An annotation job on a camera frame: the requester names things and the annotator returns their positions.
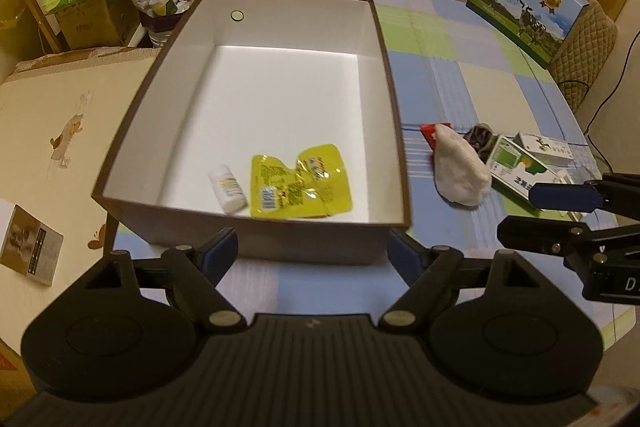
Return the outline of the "white long medicine box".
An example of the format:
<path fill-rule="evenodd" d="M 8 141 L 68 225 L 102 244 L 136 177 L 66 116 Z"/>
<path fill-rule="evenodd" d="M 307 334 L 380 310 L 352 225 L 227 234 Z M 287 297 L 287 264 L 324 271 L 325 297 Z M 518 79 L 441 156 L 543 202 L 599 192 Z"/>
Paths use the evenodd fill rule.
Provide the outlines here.
<path fill-rule="evenodd" d="M 527 153 L 549 166 L 566 167 L 574 160 L 570 146 L 561 140 L 520 132 L 514 136 L 514 141 Z"/>

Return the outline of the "dark grey sock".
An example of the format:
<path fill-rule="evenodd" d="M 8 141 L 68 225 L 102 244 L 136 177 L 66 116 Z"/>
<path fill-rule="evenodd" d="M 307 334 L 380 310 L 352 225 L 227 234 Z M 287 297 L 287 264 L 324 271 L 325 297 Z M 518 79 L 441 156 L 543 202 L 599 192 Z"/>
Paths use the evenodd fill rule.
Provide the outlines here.
<path fill-rule="evenodd" d="M 497 141 L 497 135 L 488 124 L 476 124 L 463 135 L 463 139 L 475 150 L 481 161 L 486 162 Z"/>

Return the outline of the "white knitted sock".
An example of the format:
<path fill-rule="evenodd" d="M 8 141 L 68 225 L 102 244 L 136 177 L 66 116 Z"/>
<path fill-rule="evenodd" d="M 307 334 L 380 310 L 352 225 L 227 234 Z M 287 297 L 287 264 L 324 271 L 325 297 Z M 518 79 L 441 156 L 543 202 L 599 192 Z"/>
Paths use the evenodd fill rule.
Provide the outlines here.
<path fill-rule="evenodd" d="M 491 174 L 474 148 L 443 124 L 435 124 L 434 181 L 453 204 L 478 207 L 491 188 Z"/>

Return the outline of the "red candy packet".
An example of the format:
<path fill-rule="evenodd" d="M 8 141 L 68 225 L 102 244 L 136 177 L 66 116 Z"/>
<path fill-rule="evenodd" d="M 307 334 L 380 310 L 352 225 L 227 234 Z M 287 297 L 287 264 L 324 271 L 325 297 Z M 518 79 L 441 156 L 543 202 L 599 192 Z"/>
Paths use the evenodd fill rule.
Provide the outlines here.
<path fill-rule="evenodd" d="M 449 122 L 438 122 L 437 124 L 421 124 L 420 132 L 423 135 L 426 143 L 431 147 L 431 150 L 435 150 L 437 146 L 437 127 L 451 128 Z"/>

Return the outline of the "green white medicine box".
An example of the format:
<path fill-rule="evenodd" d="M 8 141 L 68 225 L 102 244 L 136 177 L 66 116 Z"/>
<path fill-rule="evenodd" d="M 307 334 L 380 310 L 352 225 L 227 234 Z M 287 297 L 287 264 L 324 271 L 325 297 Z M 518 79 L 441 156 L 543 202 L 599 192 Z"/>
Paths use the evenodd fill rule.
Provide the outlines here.
<path fill-rule="evenodd" d="M 486 166 L 495 180 L 525 200 L 537 183 L 570 183 L 504 135 L 497 136 Z"/>

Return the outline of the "small white pill bottle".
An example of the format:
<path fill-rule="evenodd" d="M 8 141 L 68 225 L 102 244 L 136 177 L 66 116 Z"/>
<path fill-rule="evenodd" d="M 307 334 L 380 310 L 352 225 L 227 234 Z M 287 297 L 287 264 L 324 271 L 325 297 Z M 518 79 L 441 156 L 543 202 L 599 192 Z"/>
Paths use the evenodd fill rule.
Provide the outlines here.
<path fill-rule="evenodd" d="M 242 187 L 227 165 L 215 167 L 208 174 L 208 179 L 224 213 L 236 213 L 247 207 Z"/>

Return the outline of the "checkered bed sheet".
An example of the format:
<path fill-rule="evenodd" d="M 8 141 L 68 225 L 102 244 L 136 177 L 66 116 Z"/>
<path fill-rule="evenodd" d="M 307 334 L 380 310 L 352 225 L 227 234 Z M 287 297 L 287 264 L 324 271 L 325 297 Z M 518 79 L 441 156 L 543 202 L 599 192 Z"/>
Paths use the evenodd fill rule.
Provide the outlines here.
<path fill-rule="evenodd" d="M 551 76 L 506 37 L 456 0 L 374 0 L 395 81 L 408 159 L 411 234 L 470 257 L 498 248 L 498 223 L 523 216 L 521 199 L 495 187 L 474 210 L 439 197 L 421 124 L 459 132 L 484 122 L 506 135 L 535 133 L 572 149 L 570 175 L 595 178 L 598 167 L 578 122 Z M 239 260 L 219 289 L 247 317 L 257 312 L 378 317 L 404 291 L 387 262 L 363 267 Z"/>

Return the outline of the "yellow foil pouch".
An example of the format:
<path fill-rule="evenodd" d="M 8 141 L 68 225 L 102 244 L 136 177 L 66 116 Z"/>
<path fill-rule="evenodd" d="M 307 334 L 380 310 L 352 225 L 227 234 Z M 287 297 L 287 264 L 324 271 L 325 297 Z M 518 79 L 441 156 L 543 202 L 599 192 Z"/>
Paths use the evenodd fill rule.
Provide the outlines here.
<path fill-rule="evenodd" d="M 293 168 L 277 157 L 255 155 L 250 169 L 250 217 L 316 219 L 352 210 L 342 155 L 334 144 L 307 148 Z"/>

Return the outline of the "quilted tan chair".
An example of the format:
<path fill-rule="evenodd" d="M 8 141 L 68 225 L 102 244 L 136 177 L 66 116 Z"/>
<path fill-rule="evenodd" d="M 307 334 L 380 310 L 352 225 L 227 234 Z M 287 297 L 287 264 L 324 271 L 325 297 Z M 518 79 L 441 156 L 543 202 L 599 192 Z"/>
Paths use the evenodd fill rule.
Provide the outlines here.
<path fill-rule="evenodd" d="M 579 15 L 567 42 L 548 67 L 573 113 L 585 100 L 598 79 L 612 49 L 618 29 L 598 0 L 586 0 L 588 6 Z"/>

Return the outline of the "small photo box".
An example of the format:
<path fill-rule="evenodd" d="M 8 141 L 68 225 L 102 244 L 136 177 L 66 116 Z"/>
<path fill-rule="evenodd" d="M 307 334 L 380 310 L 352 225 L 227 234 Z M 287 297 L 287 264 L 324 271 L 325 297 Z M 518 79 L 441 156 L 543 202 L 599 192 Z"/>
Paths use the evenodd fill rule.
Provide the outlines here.
<path fill-rule="evenodd" d="M 63 235 L 19 205 L 1 201 L 1 264 L 39 284 L 51 286 Z"/>

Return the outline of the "brown white cardboard box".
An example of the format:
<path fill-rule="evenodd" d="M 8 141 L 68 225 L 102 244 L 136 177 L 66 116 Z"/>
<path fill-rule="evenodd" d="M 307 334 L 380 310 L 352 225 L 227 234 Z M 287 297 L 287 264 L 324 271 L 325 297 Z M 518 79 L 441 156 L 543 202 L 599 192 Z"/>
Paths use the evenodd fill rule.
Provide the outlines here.
<path fill-rule="evenodd" d="M 226 213 L 209 173 L 243 190 L 252 161 L 293 166 L 332 144 L 352 208 L 331 217 Z M 411 221 L 390 61 L 374 0 L 196 0 L 132 100 L 93 197 L 155 245 L 238 234 L 245 258 L 370 265 Z"/>

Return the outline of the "blue green milk carton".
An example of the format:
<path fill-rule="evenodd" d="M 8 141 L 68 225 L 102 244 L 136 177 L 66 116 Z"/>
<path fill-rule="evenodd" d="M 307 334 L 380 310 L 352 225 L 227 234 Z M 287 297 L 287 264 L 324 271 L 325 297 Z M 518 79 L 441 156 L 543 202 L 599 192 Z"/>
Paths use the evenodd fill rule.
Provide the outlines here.
<path fill-rule="evenodd" d="M 466 0 L 466 6 L 548 68 L 567 44 L 587 0 Z"/>

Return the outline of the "cream cartoon mattress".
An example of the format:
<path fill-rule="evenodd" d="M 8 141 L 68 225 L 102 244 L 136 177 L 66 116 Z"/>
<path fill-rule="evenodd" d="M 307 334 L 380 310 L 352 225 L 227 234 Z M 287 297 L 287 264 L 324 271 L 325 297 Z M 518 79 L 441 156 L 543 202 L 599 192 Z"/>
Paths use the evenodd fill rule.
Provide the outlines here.
<path fill-rule="evenodd" d="M 46 286 L 1 269 L 1 339 L 20 349 L 27 325 L 102 254 L 90 248 L 106 212 L 96 177 L 157 53 L 128 49 L 14 72 L 1 85 L 1 197 L 63 236 Z"/>

